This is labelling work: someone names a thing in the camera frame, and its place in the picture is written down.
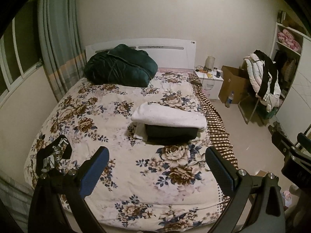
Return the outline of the white fuzzy garment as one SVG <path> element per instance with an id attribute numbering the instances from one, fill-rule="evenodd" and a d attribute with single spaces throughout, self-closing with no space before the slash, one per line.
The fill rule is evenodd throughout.
<path id="1" fill-rule="evenodd" d="M 172 128 L 197 128 L 203 132 L 207 128 L 207 120 L 198 112 L 184 111 L 160 104 L 143 103 L 132 114 L 131 121 L 136 124 L 134 138 L 146 141 L 147 125 Z"/>

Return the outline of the chair with clothes pile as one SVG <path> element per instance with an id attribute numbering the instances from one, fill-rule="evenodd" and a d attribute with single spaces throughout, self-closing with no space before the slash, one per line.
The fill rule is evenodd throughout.
<path id="1" fill-rule="evenodd" d="M 271 119 L 280 107 L 281 96 L 276 64 L 264 52 L 256 50 L 244 57 L 242 68 L 249 79 L 246 96 L 238 103 L 245 123 L 248 124 L 254 114 L 263 122 Z"/>

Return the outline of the black patterned small garment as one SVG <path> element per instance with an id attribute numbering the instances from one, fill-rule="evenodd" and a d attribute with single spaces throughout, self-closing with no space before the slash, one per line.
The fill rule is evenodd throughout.
<path id="1" fill-rule="evenodd" d="M 70 159 L 72 147 L 64 135 L 60 135 L 52 143 L 42 148 L 36 154 L 35 173 L 40 176 L 56 168 L 63 159 Z"/>

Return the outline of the brown checkered bed sheet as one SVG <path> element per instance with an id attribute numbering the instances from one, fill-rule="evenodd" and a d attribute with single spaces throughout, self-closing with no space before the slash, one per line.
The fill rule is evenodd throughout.
<path id="1" fill-rule="evenodd" d="M 233 145 L 229 140 L 229 134 L 226 131 L 223 120 L 202 91 L 202 83 L 198 76 L 189 74 L 189 82 L 194 91 L 201 111 L 207 120 L 209 141 L 211 146 L 215 147 L 222 157 L 228 160 L 236 169 L 238 169 L 238 160 L 233 153 Z"/>

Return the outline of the floral bed blanket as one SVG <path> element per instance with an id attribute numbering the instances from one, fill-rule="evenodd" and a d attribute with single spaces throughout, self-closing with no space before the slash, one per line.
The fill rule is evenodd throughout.
<path id="1" fill-rule="evenodd" d="M 24 165 L 25 181 L 37 183 L 36 154 L 64 135 L 71 158 L 59 170 L 67 173 L 91 158 L 100 146 L 110 159 L 87 204 L 104 225 L 136 231 L 185 231 L 214 223 L 226 197 L 205 162 L 211 146 L 208 128 L 183 145 L 153 145 L 134 138 L 134 111 L 157 103 L 202 113 L 183 73 L 157 73 L 146 88 L 78 81 L 59 101 L 36 135 Z"/>

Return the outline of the plastic water bottle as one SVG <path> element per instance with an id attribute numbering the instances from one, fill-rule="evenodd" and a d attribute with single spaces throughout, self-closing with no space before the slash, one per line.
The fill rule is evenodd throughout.
<path id="1" fill-rule="evenodd" d="M 232 104 L 233 99 L 234 99 L 234 91 L 232 91 L 232 92 L 229 94 L 229 96 L 228 96 L 228 98 L 227 98 L 227 100 L 226 100 L 226 102 L 225 102 L 225 106 L 226 106 L 227 108 L 230 107 L 230 105 Z"/>

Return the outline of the cardboard box by nightstand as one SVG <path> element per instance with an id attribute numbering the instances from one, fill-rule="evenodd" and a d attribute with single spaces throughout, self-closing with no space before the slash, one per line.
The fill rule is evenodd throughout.
<path id="1" fill-rule="evenodd" d="M 219 99 L 225 103 L 233 92 L 232 104 L 238 104 L 247 96 L 247 88 L 250 84 L 248 72 L 246 70 L 222 66 L 223 83 L 219 92 Z"/>

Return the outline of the white nightstand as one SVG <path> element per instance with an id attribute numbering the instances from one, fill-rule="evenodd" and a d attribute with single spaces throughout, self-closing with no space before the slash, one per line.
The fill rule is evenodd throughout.
<path id="1" fill-rule="evenodd" d="M 210 100 L 218 100 L 219 93 L 222 87 L 222 83 L 224 79 L 221 77 L 217 77 L 217 72 L 211 71 L 203 73 L 197 68 L 194 73 L 198 76 L 202 84 L 202 91 L 206 95 L 206 97 Z"/>

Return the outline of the white wardrobe shelf unit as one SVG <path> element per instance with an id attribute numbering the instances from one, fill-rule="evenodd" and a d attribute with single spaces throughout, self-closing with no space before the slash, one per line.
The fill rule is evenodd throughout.
<path id="1" fill-rule="evenodd" d="M 294 35 L 301 45 L 300 53 L 278 41 L 277 33 L 283 29 Z M 276 118 L 285 134 L 295 140 L 300 132 L 310 133 L 310 37 L 284 10 L 277 14 L 270 58 L 277 63 L 280 76 Z"/>

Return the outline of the pink folded blanket on shelf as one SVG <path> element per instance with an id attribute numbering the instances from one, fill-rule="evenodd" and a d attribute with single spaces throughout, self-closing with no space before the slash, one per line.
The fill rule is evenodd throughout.
<path id="1" fill-rule="evenodd" d="M 300 53 L 301 45 L 295 40 L 294 35 L 287 29 L 277 33 L 278 41 L 291 50 Z"/>

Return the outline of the beige lamp on nightstand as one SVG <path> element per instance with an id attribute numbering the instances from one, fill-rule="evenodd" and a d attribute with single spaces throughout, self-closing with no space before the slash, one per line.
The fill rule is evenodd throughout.
<path id="1" fill-rule="evenodd" d="M 205 61 L 204 69 L 206 71 L 211 71 L 214 68 L 214 64 L 215 64 L 215 58 L 213 56 L 208 56 Z"/>

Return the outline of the dark green quilted duvet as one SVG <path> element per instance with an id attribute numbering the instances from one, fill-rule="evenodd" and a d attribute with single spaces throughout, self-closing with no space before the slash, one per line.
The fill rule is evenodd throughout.
<path id="1" fill-rule="evenodd" d="M 85 77 L 95 85 L 118 84 L 147 87 L 158 71 L 157 63 L 144 50 L 119 44 L 96 53 L 87 61 Z"/>

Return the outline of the green curtain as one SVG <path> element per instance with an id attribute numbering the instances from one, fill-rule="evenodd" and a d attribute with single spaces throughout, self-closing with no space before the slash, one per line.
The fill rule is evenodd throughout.
<path id="1" fill-rule="evenodd" d="M 83 77 L 76 0 L 38 0 L 38 34 L 45 72 L 57 101 Z"/>

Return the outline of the white bed headboard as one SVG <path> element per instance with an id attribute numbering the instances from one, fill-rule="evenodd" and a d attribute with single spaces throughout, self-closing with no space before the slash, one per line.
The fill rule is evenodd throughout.
<path id="1" fill-rule="evenodd" d="M 147 52 L 159 68 L 195 68 L 196 41 L 184 39 L 134 38 L 97 43 L 85 47 L 86 59 L 100 51 L 111 50 L 119 44 Z"/>

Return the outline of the window with white frame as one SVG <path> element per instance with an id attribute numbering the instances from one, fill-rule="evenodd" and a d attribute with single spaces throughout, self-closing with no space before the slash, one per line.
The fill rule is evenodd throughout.
<path id="1" fill-rule="evenodd" d="M 40 66 L 38 1 L 28 1 L 1 37 L 1 105 Z"/>

